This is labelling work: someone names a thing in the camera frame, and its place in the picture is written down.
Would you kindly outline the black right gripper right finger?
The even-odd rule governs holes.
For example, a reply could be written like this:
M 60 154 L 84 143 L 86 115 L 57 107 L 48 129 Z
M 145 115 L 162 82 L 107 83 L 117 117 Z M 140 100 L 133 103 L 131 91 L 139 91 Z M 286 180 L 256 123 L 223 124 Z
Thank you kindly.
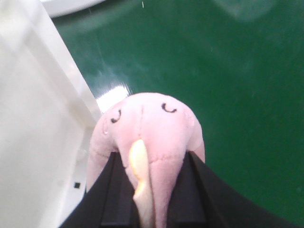
M 171 228 L 295 228 L 261 208 L 186 152 L 170 200 Z

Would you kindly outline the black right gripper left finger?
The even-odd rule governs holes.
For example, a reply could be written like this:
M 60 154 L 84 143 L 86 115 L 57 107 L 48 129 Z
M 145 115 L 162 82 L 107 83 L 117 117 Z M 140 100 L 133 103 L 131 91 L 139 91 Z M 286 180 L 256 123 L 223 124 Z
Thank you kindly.
M 133 193 L 121 156 L 113 152 L 97 181 L 61 227 L 138 228 L 140 222 Z

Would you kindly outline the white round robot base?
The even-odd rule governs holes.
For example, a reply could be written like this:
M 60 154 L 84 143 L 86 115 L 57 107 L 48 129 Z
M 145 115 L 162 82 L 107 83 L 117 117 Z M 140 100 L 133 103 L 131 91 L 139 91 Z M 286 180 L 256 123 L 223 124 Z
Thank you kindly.
M 41 3 L 51 18 L 75 13 L 104 0 L 41 0 Z

